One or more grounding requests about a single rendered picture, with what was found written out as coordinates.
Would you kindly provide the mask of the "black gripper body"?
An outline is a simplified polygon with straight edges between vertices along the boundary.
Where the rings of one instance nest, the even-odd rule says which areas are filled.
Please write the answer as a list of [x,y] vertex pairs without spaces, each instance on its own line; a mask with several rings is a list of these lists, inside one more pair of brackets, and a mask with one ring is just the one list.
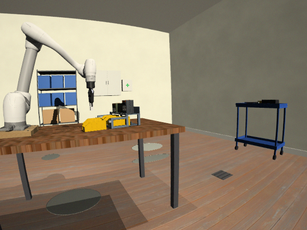
[[95,82],[87,82],[86,83],[86,88],[88,88],[90,90],[90,92],[91,92],[92,89],[95,88]]

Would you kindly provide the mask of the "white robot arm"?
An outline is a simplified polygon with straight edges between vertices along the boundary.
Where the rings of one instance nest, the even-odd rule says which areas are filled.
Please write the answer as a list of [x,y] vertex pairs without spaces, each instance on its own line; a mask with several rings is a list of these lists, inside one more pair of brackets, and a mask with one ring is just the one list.
[[42,45],[50,47],[60,54],[68,63],[77,69],[78,73],[85,78],[85,82],[95,82],[96,63],[94,59],[87,59],[85,64],[77,63],[55,40],[33,23],[24,22],[21,30],[26,36],[26,51],[17,90],[6,94],[3,100],[4,127],[0,128],[0,131],[22,131],[31,126],[26,124],[26,113],[29,112],[31,107],[29,88],[37,53],[40,51]]

